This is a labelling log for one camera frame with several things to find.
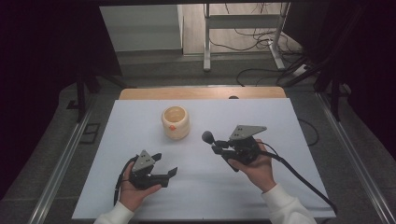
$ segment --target wall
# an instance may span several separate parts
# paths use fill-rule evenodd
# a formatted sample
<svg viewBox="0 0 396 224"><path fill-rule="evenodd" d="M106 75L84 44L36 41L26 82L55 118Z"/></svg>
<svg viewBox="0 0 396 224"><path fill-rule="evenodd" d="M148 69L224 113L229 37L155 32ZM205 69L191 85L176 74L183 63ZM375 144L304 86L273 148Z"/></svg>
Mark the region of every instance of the wall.
<svg viewBox="0 0 396 224"><path fill-rule="evenodd" d="M115 51L181 49L177 6L100 7Z"/></svg>

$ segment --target white sleeve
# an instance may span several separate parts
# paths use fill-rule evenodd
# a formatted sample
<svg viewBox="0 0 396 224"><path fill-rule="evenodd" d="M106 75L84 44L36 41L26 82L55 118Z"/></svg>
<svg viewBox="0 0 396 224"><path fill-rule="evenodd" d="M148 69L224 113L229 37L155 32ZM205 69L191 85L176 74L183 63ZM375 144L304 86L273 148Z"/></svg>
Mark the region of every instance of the white sleeve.
<svg viewBox="0 0 396 224"><path fill-rule="evenodd" d="M133 216L134 212L117 202L113 210L100 215L93 224L127 224Z"/></svg>
<svg viewBox="0 0 396 224"><path fill-rule="evenodd" d="M268 205L273 224L317 223L300 201L291 197L279 184L263 193L262 198Z"/></svg>

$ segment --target metal frame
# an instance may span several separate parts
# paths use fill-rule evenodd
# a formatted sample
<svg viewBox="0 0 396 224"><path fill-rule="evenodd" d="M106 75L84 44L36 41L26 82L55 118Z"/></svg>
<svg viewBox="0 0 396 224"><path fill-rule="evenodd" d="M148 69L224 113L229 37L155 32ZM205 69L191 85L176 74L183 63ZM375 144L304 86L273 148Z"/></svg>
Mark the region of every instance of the metal frame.
<svg viewBox="0 0 396 224"><path fill-rule="evenodd" d="M252 28L276 28L274 40L268 41L269 48L274 57L278 70L285 70L285 65L279 55L277 44L290 3L286 3L280 15L213 15L210 16L210 4L206 4L205 14L205 49L204 71L210 71L210 38L211 29L252 29Z"/></svg>
<svg viewBox="0 0 396 224"><path fill-rule="evenodd" d="M382 223L396 223L395 217L389 209L388 203L378 185L375 183L370 173L367 171L366 167L361 160L358 152L354 148L352 142L350 141L346 131L341 122L339 122L336 117L332 114L331 106L327 100L326 93L317 93L320 105L325 112L332 128L334 129L335 135L340 140L341 145L346 151L346 155L349 158L352 167L361 181L365 191L367 192L372 204L382 220Z"/></svg>
<svg viewBox="0 0 396 224"><path fill-rule="evenodd" d="M35 210L27 222L28 224L44 223L58 188L61 186L62 180L64 179L64 174L66 173L69 163L73 158L73 154L76 150L76 147L78 146L79 139L85 130L88 120L90 119L95 101L96 95L93 95L93 97L91 97L88 102L88 108L84 117L82 118L81 122L76 125L73 134L64 149L64 153L61 155L61 158L56 164L49 178L47 186L44 188L43 193L41 194L40 199L35 206Z"/></svg>

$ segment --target black cable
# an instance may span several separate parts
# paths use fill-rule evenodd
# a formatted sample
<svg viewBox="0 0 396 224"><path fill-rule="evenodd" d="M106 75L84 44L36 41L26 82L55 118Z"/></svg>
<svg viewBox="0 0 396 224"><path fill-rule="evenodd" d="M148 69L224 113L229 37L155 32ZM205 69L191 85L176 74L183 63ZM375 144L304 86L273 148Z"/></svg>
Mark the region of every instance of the black cable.
<svg viewBox="0 0 396 224"><path fill-rule="evenodd" d="M257 49L266 49L266 48L268 48L269 47L268 41L270 41L271 39L269 39L269 38L262 39L262 37L265 36L265 35L269 35L269 34L273 33L273 31L272 31L272 32L265 32L265 33L257 33L256 34L257 29L254 29L253 34L244 34L244 33L238 32L236 29L234 29L234 30L239 35L252 36L253 39L256 40L255 47Z"/></svg>
<svg viewBox="0 0 396 224"><path fill-rule="evenodd" d="M225 5L225 9L227 10L227 13L230 14L230 10L228 10L227 3L225 3L224 5Z"/></svg>
<svg viewBox="0 0 396 224"><path fill-rule="evenodd" d="M234 49L234 48L232 48L232 47L228 47L228 46L225 46L225 45L216 44L216 43L213 43L213 41L210 39L210 37L209 37L209 41L210 41L210 43L211 43L212 45L214 45L214 46L223 47L223 48L226 48L226 49L233 49L233 50L237 50L237 51L245 51L245 50L253 49L253 48L256 47L260 42L263 42L263 41L265 41L265 40L258 41L256 44L254 44L253 46L251 46L251 47L249 47L249 48L247 48L247 49Z"/></svg>
<svg viewBox="0 0 396 224"><path fill-rule="evenodd" d="M301 65L303 65L307 60L308 60L308 58L305 57L305 56L303 55L303 56L301 56L299 59L297 59L294 63L292 63L292 64L289 66L288 70L286 70L284 73L282 73L282 74L279 76L279 78L278 78L277 81L276 81L276 85L277 85L277 86L281 86L281 85L279 84L279 81L280 81L282 78L284 78L284 77L286 77L286 76L292 74L292 73L293 73L295 70L297 70Z"/></svg>
<svg viewBox="0 0 396 224"><path fill-rule="evenodd" d="M260 14L262 14L262 11L263 11L263 9L264 9L264 6L265 6L265 4L262 3L262 8L260 9ZM250 14L253 13L253 12L256 10L257 7L258 7L258 4L256 4L256 7L250 12ZM239 35L251 35L251 34L243 34L243 33L240 33L240 32L238 32L236 29L234 29L234 30L235 30L235 32L236 32L237 34L239 34ZM267 34L273 33L273 32L265 32L265 33L258 33L258 34L256 34L256 31L257 31L257 28L254 29L253 34L251 35L251 36L253 36L253 39L255 39L255 40L260 40L260 38L261 38L263 35L267 35Z"/></svg>
<svg viewBox="0 0 396 224"><path fill-rule="evenodd" d="M277 70L270 70L270 69L264 69L264 68L248 68L248 69L242 70L242 71L239 72L238 75L236 76L236 82L237 82L241 87L245 87L245 85L242 84L242 83L239 81L239 77L240 77L243 73L245 73L245 72L247 72L247 71L279 72L279 71L277 71Z"/></svg>
<svg viewBox="0 0 396 224"><path fill-rule="evenodd" d="M259 7L259 3L256 3L256 7L254 7L254 9L251 10L250 14L253 13L256 10L256 8L258 8L258 7Z"/></svg>
<svg viewBox="0 0 396 224"><path fill-rule="evenodd" d="M277 156L279 156L279 155L277 154L277 152L274 150L274 148L271 147L270 145L268 145L268 144L266 144L266 143L262 143L262 142L257 142L257 144L263 144L263 145L265 145L266 147L271 148L271 150L273 150L273 151L275 152L275 154L276 154Z"/></svg>
<svg viewBox="0 0 396 224"><path fill-rule="evenodd" d="M287 161L285 161L285 159L267 151L261 151L261 154L263 156L271 157L284 164L286 168L288 168L291 171L292 174L294 174L301 182L303 182L307 187L309 187L312 191L314 191L323 201L325 201L332 208L334 213L337 214L338 212L337 206L335 206L335 204L332 201L330 201L330 199L324 196L324 194L322 194L318 189L316 189L306 179L304 179L299 173L297 173L297 171L294 170L294 168Z"/></svg>
<svg viewBox="0 0 396 224"><path fill-rule="evenodd" d="M286 59L285 58L286 55L300 55L300 56L304 56L304 53L302 53L302 52L286 52L286 51L283 51L281 48L279 48L279 50L280 50L280 57L282 57L282 60L287 62L287 63L294 63L294 62L290 61L289 59Z"/></svg>
<svg viewBox="0 0 396 224"><path fill-rule="evenodd" d="M278 77L278 79L276 80L276 85L277 86L279 86L279 84L278 84L278 82L279 82L279 80L281 79L281 78L283 78L283 77L285 77L285 76L288 76L289 74L291 74L292 72L294 72L299 66L300 66L300 60L302 59L302 58L304 58L304 55L302 56L302 57L300 57L299 59L297 59L294 63L292 63L289 67L288 67L288 69L286 69L285 71L278 71L278 72L283 72L279 77ZM263 79L265 79L265 78L268 78L268 77L262 77L262 78L260 78L259 80L257 80L257 82L256 82L256 87L257 86L259 86L259 83L263 80Z"/></svg>
<svg viewBox="0 0 396 224"><path fill-rule="evenodd" d="M280 34L280 36L286 38L285 46L286 46L286 48L288 49L289 52L291 52L293 54L301 54L300 52L296 52L296 51L290 49L290 47L289 47L289 38L286 35Z"/></svg>
<svg viewBox="0 0 396 224"><path fill-rule="evenodd" d="M304 119L297 119L297 120L299 120L299 121L302 122L302 123L307 124L308 126L310 126L310 127L315 131L315 134L317 135L317 138L315 139L315 141L314 141L313 143L308 144L309 147L314 146L314 145L319 141L319 132L318 132L318 129L315 128L315 126L312 125L310 122L308 122L308 121L306 121L306 120L304 120Z"/></svg>
<svg viewBox="0 0 396 224"><path fill-rule="evenodd" d="M123 174L125 173L126 168L128 167L129 163L134 161L136 158L131 158L128 160L128 162L124 165L122 168L121 174L119 175L119 179L117 180L116 188L114 191L114 205L116 205L116 202L119 200L119 193L120 193L120 187L121 187L121 182L124 181L122 180Z"/></svg>

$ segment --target person's arm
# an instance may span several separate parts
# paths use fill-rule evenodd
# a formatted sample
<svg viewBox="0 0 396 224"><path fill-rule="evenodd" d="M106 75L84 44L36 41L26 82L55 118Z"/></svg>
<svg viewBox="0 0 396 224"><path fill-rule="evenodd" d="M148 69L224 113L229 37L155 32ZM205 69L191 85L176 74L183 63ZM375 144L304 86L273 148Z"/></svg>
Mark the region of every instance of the person's arm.
<svg viewBox="0 0 396 224"><path fill-rule="evenodd" d="M256 139L256 141L261 150L266 151L262 141L260 139ZM272 223L317 223L297 198L291 197L275 182L270 157L260 155L249 165L244 165L236 160L228 160L228 163L244 172L249 180L262 190L262 198L267 202Z"/></svg>
<svg viewBox="0 0 396 224"><path fill-rule="evenodd" d="M127 224L134 216L134 210L140 206L143 200L161 188L161 185L156 185L145 190L136 189L128 180L133 166L134 162L132 161L123 174L120 200L110 212L99 216L94 224Z"/></svg>

